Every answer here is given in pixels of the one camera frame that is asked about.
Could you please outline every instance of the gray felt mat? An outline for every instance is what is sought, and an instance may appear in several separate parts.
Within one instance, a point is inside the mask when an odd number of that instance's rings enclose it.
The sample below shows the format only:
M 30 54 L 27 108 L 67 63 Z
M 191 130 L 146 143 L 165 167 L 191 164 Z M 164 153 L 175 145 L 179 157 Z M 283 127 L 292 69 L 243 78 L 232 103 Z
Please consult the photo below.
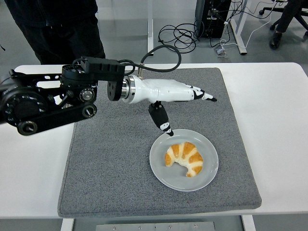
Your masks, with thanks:
M 144 76 L 175 79 L 217 98 L 217 102 L 163 103 L 172 129 L 194 130 L 212 142 L 219 157 L 216 177 L 194 192 L 179 192 L 162 184 L 149 161 L 151 146 L 162 134 L 148 113 L 150 103 L 111 102 L 106 83 L 100 82 L 98 113 L 92 119 L 75 123 L 59 216 L 124 217 L 259 207 L 261 198 L 220 70 L 147 71 Z

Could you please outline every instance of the person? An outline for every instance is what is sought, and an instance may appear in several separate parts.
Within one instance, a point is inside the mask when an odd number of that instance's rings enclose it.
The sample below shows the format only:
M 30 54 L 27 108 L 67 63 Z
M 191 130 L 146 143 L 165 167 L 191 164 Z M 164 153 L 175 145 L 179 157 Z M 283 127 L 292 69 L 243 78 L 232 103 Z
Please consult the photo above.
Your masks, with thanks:
M 302 10 L 302 4 L 308 0 L 288 0 L 288 3 L 283 9 L 283 13 L 281 18 L 279 19 L 279 23 L 277 25 L 276 31 L 273 34 L 271 40 L 269 41 L 269 46 L 272 49 L 277 49 L 280 45 L 280 41 L 282 38 L 282 34 L 286 32 L 290 22 L 293 17 Z
M 105 58 L 96 0 L 4 0 L 41 64 Z

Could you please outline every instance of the black jacket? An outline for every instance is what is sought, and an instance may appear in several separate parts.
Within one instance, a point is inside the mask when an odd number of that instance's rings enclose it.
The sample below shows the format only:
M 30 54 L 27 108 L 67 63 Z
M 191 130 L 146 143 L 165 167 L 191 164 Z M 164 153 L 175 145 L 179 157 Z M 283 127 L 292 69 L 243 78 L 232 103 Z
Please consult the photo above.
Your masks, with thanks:
M 4 0 L 16 23 L 55 26 L 95 15 L 95 0 Z

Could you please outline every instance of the gray floor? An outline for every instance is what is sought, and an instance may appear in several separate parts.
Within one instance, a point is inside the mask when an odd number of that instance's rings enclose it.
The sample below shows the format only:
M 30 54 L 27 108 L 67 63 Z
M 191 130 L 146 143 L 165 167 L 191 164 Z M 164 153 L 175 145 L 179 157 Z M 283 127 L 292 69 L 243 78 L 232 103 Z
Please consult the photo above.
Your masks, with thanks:
M 104 49 L 109 59 L 130 59 L 136 63 L 147 53 L 147 3 L 142 0 L 97 0 L 99 5 L 99 27 Z M 154 17 L 154 47 L 158 43 L 158 32 L 165 25 L 177 26 L 181 23 L 193 23 L 196 0 L 155 0 L 153 3 Z M 280 13 L 272 13 L 271 21 L 274 22 L 280 17 Z M 246 45 L 252 31 L 268 22 L 267 19 L 256 19 L 247 17 L 242 38 Z M 252 34 L 247 45 L 247 55 L 240 55 L 236 45 L 226 45 L 226 55 L 221 57 L 215 54 L 210 46 L 209 39 L 202 38 L 197 42 L 196 49 L 188 54 L 182 55 L 182 63 L 255 63 L 270 62 L 275 65 L 278 62 L 295 62 L 302 66 L 308 74 L 308 41 L 304 36 L 305 29 L 293 20 L 287 32 L 282 37 L 281 46 L 273 51 L 269 48 L 269 39 L 272 31 L 270 24 L 265 25 Z M 171 33 L 162 34 L 163 39 L 172 38 Z M 223 34 L 222 39 L 228 39 L 227 34 Z M 219 42 L 213 39 L 212 44 Z M 33 51 L 23 37 L 23 34 L 14 23 L 3 0 L 0 0 L 0 44 L 6 49 L 0 49 L 0 75 L 6 74 L 9 69 L 14 69 L 23 64 L 39 64 Z M 148 64 L 176 63 L 175 53 L 162 49 L 154 56 L 146 59 Z M 216 230 L 219 231 L 241 231 L 240 218 L 214 217 Z M 303 231 L 308 230 L 308 215 L 262 215 L 254 216 L 257 231 Z M 77 219 L 74 230 L 95 230 L 96 224 L 104 223 L 99 219 Z M 19 219 L 0 220 L 0 230 L 44 230 L 59 231 L 61 227 L 60 219 Z

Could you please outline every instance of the shoe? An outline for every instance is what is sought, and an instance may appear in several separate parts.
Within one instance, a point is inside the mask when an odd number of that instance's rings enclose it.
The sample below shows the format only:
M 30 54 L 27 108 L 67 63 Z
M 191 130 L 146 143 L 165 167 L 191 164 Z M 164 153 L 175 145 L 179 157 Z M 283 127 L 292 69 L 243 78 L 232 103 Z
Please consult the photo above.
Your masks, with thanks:
M 281 40 L 281 37 L 282 37 L 282 33 L 274 33 L 273 34 L 273 37 L 271 38 L 271 40 L 269 41 L 269 46 L 275 50 L 279 47 L 279 44 L 280 44 L 280 40 Z

